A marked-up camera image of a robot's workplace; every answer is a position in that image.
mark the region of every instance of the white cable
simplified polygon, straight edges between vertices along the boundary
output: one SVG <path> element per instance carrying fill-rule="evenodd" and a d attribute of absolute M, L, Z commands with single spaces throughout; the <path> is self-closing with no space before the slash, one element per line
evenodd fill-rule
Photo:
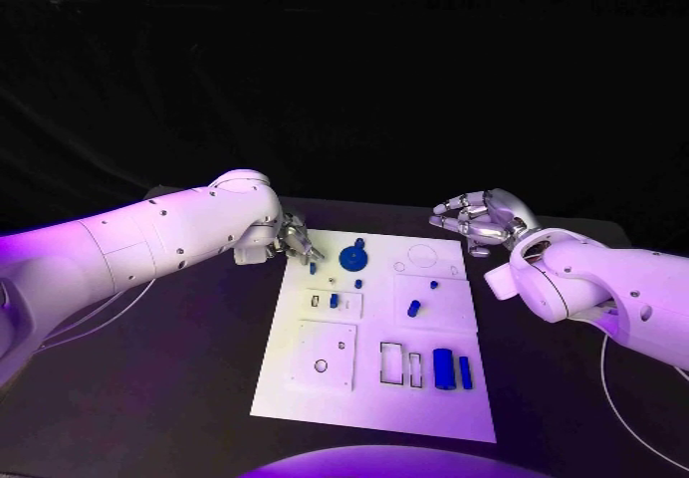
<path fill-rule="evenodd" d="M 125 306 L 124 310 L 108 320 L 105 321 L 102 324 L 99 324 L 94 329 L 91 329 L 89 331 L 83 332 L 82 334 L 78 334 L 76 336 L 73 337 L 69 337 L 68 339 L 63 339 L 62 341 L 59 342 L 55 342 L 53 344 L 49 344 L 47 346 L 40 346 L 40 348 L 34 351 L 34 354 L 39 353 L 39 352 L 44 352 L 47 349 L 50 349 L 52 347 L 56 347 L 56 346 L 60 346 L 66 343 L 69 343 L 70 341 L 75 341 L 76 339 L 81 339 L 82 337 L 85 337 L 86 335 L 92 334 L 94 332 L 96 332 L 104 326 L 106 326 L 108 324 L 111 324 L 117 319 L 118 317 L 125 313 L 125 311 L 134 306 L 134 304 L 140 301 L 140 298 L 144 296 L 144 293 L 147 292 L 147 290 L 151 288 L 151 285 L 154 284 L 154 281 L 155 279 L 153 279 L 150 282 L 148 282 L 148 285 L 147 287 L 144 288 L 144 290 L 141 291 L 141 293 L 138 294 L 137 298 L 132 300 L 132 302 Z"/>
<path fill-rule="evenodd" d="M 78 327 L 118 298 L 119 296 L 122 295 L 124 292 L 115 294 L 115 296 L 111 297 L 111 299 L 108 300 L 108 302 L 86 316 L 83 317 L 82 319 L 79 319 L 73 324 L 70 324 L 68 327 L 65 327 L 63 329 L 60 329 L 59 331 L 55 331 L 52 332 L 47 337 L 46 337 L 46 341 L 49 339 L 52 339 L 55 336 L 57 336 L 59 334 L 62 334 L 63 332 L 69 331 L 70 329 L 73 329 L 75 327 Z"/>
<path fill-rule="evenodd" d="M 624 425 L 624 428 L 627 431 L 631 433 L 631 436 L 638 440 L 638 443 L 666 461 L 669 461 L 676 467 L 682 468 L 684 471 L 689 471 L 689 468 L 683 465 L 680 465 L 674 460 L 667 458 L 643 440 L 641 437 L 634 433 L 634 430 L 630 428 L 627 425 L 627 422 L 621 418 L 620 412 L 617 411 L 617 408 L 614 407 L 612 399 L 610 398 L 610 392 L 607 391 L 607 383 L 605 383 L 605 346 L 607 346 L 607 336 L 602 339 L 602 348 L 599 350 L 599 380 L 602 382 L 602 391 L 605 392 L 605 397 L 607 397 L 607 402 L 610 403 L 610 408 L 612 408 L 614 414 L 617 416 L 617 419 L 620 420 L 621 424 Z"/>
<path fill-rule="evenodd" d="M 674 369 L 679 371 L 679 374 L 684 377 L 684 380 L 689 381 L 689 375 L 686 374 L 686 371 L 679 366 L 676 366 Z"/>

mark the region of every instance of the white puzzle board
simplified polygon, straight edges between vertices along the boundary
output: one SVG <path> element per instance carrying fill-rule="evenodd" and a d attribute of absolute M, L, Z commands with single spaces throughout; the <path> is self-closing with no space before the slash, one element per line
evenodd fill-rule
<path fill-rule="evenodd" d="M 320 230 L 308 236 L 326 260 L 311 275 L 288 258 L 251 415 L 496 443 L 460 241 Z M 339 255 L 357 238 L 369 262 L 349 272 Z M 415 318 L 412 300 L 422 304 Z M 380 382 L 382 343 L 402 346 L 402 385 Z M 435 388 L 434 349 L 452 351 L 455 390 Z M 399 346 L 385 353 L 385 374 L 399 376 Z M 411 387 L 419 364 L 409 354 L 421 355 L 421 388 Z M 470 390 L 460 356 L 470 358 Z"/>

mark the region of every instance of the blue object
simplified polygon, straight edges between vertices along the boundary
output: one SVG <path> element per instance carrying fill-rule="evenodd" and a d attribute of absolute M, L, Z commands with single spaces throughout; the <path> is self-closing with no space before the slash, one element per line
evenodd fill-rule
<path fill-rule="evenodd" d="M 409 306 L 409 311 L 406 311 L 406 315 L 409 317 L 416 317 L 416 314 L 419 313 L 419 309 L 421 309 L 421 302 L 412 301 L 412 304 Z"/>
<path fill-rule="evenodd" d="M 340 266 L 346 271 L 357 272 L 369 263 L 369 255 L 363 250 L 363 239 L 359 238 L 353 246 L 346 247 L 340 252 Z"/>
<path fill-rule="evenodd" d="M 455 382 L 455 364 L 452 362 L 452 351 L 450 349 L 434 350 L 434 373 L 435 388 L 439 390 L 454 390 Z"/>
<path fill-rule="evenodd" d="M 471 384 L 471 371 L 470 371 L 470 358 L 460 357 L 460 371 L 463 372 L 463 387 L 464 390 L 471 390 L 474 385 Z"/>

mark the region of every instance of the dark table surface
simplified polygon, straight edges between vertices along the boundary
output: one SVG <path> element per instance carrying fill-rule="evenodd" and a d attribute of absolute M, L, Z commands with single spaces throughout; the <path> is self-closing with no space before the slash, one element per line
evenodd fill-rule
<path fill-rule="evenodd" d="M 426 208 L 282 198 L 315 229 L 460 239 Z M 542 218 L 611 246 L 612 223 Z M 160 278 L 118 321 L 36 355 L 0 406 L 0 470 L 37 477 L 236 476 L 323 448 L 425 446 L 499 458 L 553 476 L 682 476 L 617 422 L 598 374 L 602 335 L 548 324 L 465 257 L 497 444 L 249 416 L 285 258 L 238 267 L 223 254 Z M 105 310 L 106 318 L 144 286 Z M 689 463 L 689 382 L 610 344 L 610 393 L 651 445 Z"/>

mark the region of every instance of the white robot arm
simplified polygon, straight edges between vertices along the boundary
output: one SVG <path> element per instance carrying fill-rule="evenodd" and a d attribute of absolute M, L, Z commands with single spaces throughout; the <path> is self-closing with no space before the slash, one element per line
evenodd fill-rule
<path fill-rule="evenodd" d="M 303 264 L 323 258 L 268 178 L 246 169 L 209 187 L 0 237 L 0 384 L 75 312 L 232 248 L 239 265 L 281 251 Z"/>
<path fill-rule="evenodd" d="M 457 219 L 441 215 L 452 209 Z M 512 251 L 486 274 L 500 300 L 520 295 L 546 321 L 585 321 L 623 346 L 689 369 L 689 259 L 542 229 L 501 189 L 463 194 L 434 213 L 431 224 L 467 236 L 473 256 L 490 254 L 486 245 Z"/>

